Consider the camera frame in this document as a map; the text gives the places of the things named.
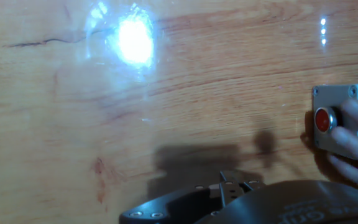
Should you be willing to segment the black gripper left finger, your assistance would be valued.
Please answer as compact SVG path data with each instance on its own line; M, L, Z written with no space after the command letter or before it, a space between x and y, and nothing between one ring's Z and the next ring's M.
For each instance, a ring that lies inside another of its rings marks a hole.
M119 224L196 223L222 209L220 191L196 185L122 212Z

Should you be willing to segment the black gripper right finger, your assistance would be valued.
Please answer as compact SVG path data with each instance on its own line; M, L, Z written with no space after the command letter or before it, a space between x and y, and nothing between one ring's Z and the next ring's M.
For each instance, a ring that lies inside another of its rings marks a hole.
M241 170L221 171L219 189L222 206L226 207L245 193L264 186L263 178L255 173L247 173Z

